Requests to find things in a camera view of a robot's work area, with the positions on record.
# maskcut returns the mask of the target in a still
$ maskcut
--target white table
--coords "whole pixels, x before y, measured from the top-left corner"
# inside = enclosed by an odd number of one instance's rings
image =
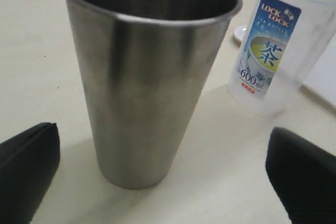
[[[336,154],[335,113],[300,93],[285,113],[245,111],[226,90],[238,46],[232,20],[185,138],[167,176],[143,191],[100,174],[64,0],[0,1],[0,139],[57,122],[61,163],[33,224],[290,223],[265,172],[271,129],[284,126]]]

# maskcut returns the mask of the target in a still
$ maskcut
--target plastic water bottle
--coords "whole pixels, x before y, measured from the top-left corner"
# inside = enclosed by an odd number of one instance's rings
[[[336,0],[257,0],[230,93],[257,114],[281,112],[335,32]]]

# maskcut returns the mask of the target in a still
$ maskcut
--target metal tumbler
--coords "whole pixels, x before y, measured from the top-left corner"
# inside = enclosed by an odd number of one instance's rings
[[[168,173],[242,0],[67,0],[99,167],[142,189]]]

